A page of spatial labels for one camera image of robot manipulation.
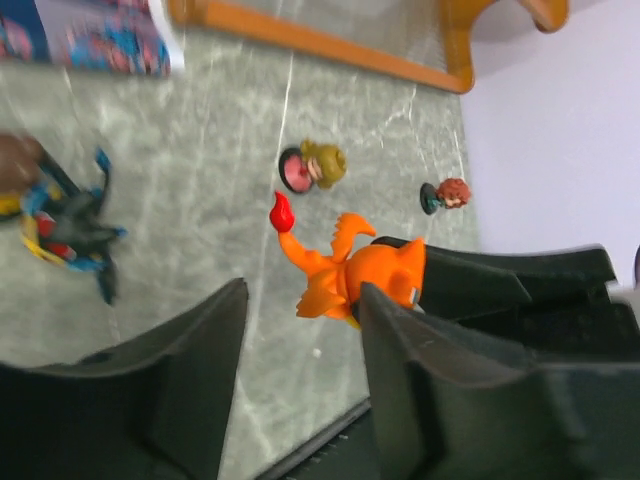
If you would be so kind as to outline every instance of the red tail flame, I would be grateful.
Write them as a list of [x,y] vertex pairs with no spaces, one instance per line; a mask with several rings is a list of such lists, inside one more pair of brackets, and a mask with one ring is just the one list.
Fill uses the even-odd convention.
[[296,217],[291,209],[289,199],[282,192],[276,190],[276,203],[269,213],[269,220],[271,225],[276,229],[278,233],[290,232],[293,228],[293,224],[296,221]]

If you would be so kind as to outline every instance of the blue and yellow action figure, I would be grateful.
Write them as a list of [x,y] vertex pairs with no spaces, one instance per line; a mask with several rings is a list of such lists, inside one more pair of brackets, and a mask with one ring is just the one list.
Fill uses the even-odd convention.
[[80,272],[94,272],[105,302],[117,291],[111,244],[126,234],[99,223],[111,162],[98,149],[101,187],[80,189],[32,137],[0,134],[0,215],[21,217],[22,239],[35,256]]

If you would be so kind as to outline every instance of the wooden frame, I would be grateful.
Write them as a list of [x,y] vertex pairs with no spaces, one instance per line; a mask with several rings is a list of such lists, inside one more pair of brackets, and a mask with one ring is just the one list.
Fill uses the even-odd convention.
[[[447,71],[357,45],[254,9],[216,0],[169,0],[169,13],[181,25],[198,25],[291,48],[329,60],[462,94],[473,87],[471,32],[478,17],[495,0],[437,0]],[[539,30],[561,28],[568,0],[519,0]]]

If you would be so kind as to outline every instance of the toy figurine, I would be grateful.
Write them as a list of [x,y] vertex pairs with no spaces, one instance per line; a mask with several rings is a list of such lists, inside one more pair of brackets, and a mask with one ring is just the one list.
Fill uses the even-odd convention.
[[359,328],[353,307],[360,298],[360,285],[369,282],[391,299],[413,308],[420,299],[426,262],[424,240],[417,238],[403,248],[388,245],[368,245],[349,256],[355,237],[375,236],[375,229],[356,213],[344,213],[338,218],[332,255],[323,256],[305,249],[291,233],[295,217],[289,199],[275,192],[275,205],[269,219],[278,232],[282,251],[296,267],[307,275],[307,290],[297,305],[299,317],[326,315],[345,320]]
[[330,189],[347,172],[347,159],[337,146],[305,140],[282,152],[278,162],[282,183],[293,193],[303,194],[314,184]]
[[81,190],[30,136],[0,134],[0,219],[22,214],[22,239],[35,256],[82,272],[94,272],[103,299],[116,296],[109,247],[126,234],[98,223],[107,199],[111,162],[98,149],[102,187]]
[[420,205],[427,215],[433,215],[440,207],[464,207],[470,199],[471,189],[461,178],[447,178],[438,188],[430,183],[420,187]]

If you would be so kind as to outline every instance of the book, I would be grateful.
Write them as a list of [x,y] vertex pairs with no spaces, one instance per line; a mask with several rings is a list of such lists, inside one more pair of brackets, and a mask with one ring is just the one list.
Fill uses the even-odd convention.
[[153,76],[184,70],[162,0],[0,0],[0,58]]

